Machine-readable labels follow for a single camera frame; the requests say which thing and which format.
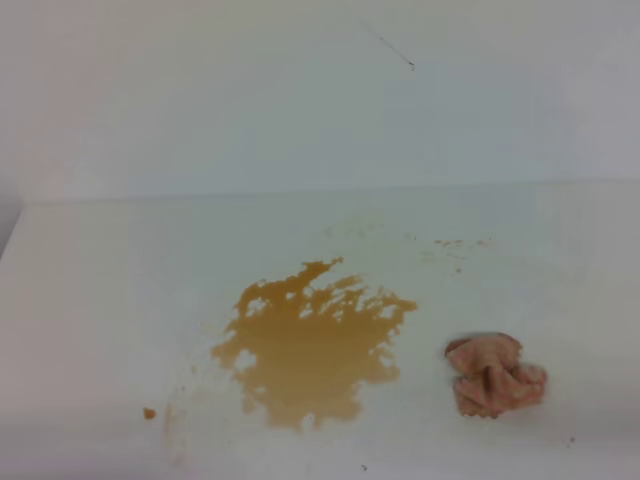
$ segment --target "white wall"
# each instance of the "white wall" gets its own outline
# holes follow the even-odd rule
[[[27,201],[640,176],[639,44],[632,0],[3,0],[0,175]]]

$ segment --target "liquid splatter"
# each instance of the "liquid splatter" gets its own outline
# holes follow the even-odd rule
[[[242,385],[245,412],[263,406],[271,426],[300,431],[309,415],[314,428],[352,420],[362,410],[360,384],[398,378],[392,336],[417,304],[383,288],[372,293],[357,275],[311,286],[337,263],[305,263],[285,280],[249,286],[225,330],[230,338],[211,349]],[[246,352],[255,363],[238,367]]]

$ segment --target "scratch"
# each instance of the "scratch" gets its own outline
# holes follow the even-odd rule
[[[355,12],[353,10],[351,10],[351,8],[348,5],[344,5],[344,7],[347,9],[349,14],[360,24],[360,26],[369,35],[371,35],[371,36],[377,38],[378,40],[380,40],[389,50],[391,50],[398,57],[400,57],[407,65],[409,65],[409,68],[411,68],[412,72],[416,69],[415,64],[411,60],[409,60],[407,57],[405,57],[400,50],[398,50],[396,47],[394,47],[393,44],[390,41],[388,41],[386,38],[384,38],[382,35],[380,35],[378,32],[376,32],[374,30],[374,28],[371,25],[369,25],[369,23],[367,23],[366,21],[364,21],[363,19],[358,17],[355,14]]]

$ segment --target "brown droplet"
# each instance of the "brown droplet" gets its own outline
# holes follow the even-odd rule
[[[145,408],[143,409],[143,412],[145,420],[153,420],[156,418],[156,411],[153,408]]]
[[[391,337],[417,304],[382,288],[372,294],[355,275],[311,287],[337,263],[342,258],[305,263],[285,280],[249,286],[225,329],[233,335],[211,349],[242,384],[244,411],[264,407],[272,426],[300,430],[310,414],[314,427],[327,418],[352,420],[362,409],[361,383],[398,378]],[[238,368],[243,351],[255,364]]]

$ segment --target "white surface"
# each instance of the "white surface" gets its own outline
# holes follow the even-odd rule
[[[637,177],[639,26],[630,0],[3,0],[0,175],[28,202]]]
[[[632,183],[29,207],[0,263],[0,477],[637,479],[639,207]],[[489,246],[454,261],[437,239]],[[362,388],[354,422],[270,430],[234,383],[185,376],[246,286],[336,254],[420,302],[400,379]],[[545,405],[458,416],[442,349],[479,330],[547,367]],[[172,468],[142,407],[180,386],[189,460]]]

